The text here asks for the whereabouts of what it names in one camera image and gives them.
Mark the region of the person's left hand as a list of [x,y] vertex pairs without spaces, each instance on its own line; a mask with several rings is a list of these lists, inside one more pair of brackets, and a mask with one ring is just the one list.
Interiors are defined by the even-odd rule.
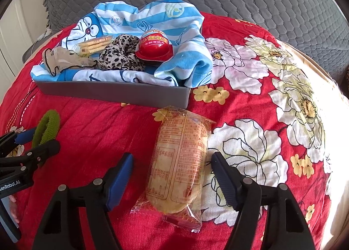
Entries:
[[17,204],[16,204],[17,200],[14,197],[14,195],[10,195],[9,196],[9,210],[10,210],[10,214],[13,217],[14,221],[16,223],[19,223],[19,219],[17,216]]

